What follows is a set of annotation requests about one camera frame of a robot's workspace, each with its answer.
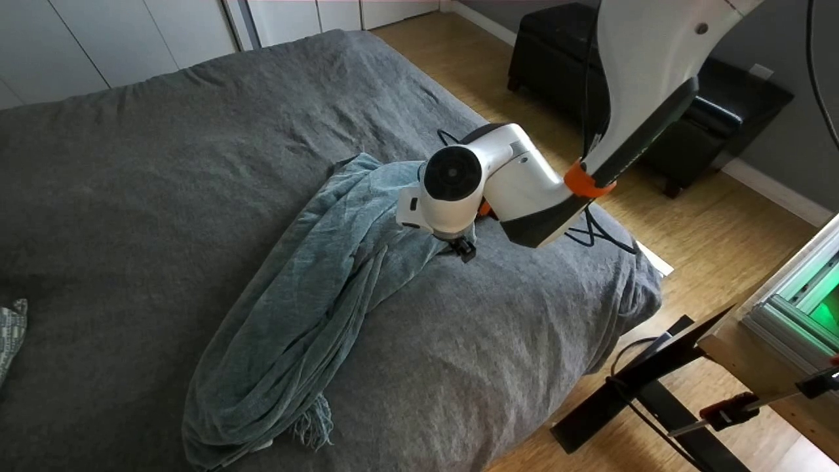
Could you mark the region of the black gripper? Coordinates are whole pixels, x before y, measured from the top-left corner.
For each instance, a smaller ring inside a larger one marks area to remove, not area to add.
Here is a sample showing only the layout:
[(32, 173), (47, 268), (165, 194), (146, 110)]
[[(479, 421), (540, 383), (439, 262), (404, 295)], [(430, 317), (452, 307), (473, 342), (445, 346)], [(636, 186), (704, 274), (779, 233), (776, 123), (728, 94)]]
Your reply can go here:
[(445, 243), (445, 251), (458, 256), (462, 262), (472, 262), (476, 256), (476, 247), (469, 236), (455, 236)]

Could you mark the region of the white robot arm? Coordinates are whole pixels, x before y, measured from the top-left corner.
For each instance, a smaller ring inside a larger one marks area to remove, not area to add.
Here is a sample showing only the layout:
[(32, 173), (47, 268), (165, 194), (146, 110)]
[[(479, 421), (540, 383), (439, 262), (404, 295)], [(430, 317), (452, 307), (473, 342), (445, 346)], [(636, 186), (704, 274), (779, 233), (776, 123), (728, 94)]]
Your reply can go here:
[(472, 253), (472, 228), (492, 214), (505, 239), (542, 247), (561, 236), (673, 125), (698, 94), (712, 46), (763, 0), (599, 0), (604, 130), (536, 106), (524, 123), (484, 123), (443, 144), (400, 194), (396, 222)]

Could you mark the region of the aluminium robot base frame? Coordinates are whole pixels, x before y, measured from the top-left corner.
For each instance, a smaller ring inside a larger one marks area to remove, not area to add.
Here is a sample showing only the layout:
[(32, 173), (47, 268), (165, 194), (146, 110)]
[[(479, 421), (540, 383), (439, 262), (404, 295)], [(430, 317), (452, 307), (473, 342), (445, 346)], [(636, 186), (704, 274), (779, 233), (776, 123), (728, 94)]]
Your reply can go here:
[(800, 369), (839, 353), (839, 214), (746, 302), (742, 324)]

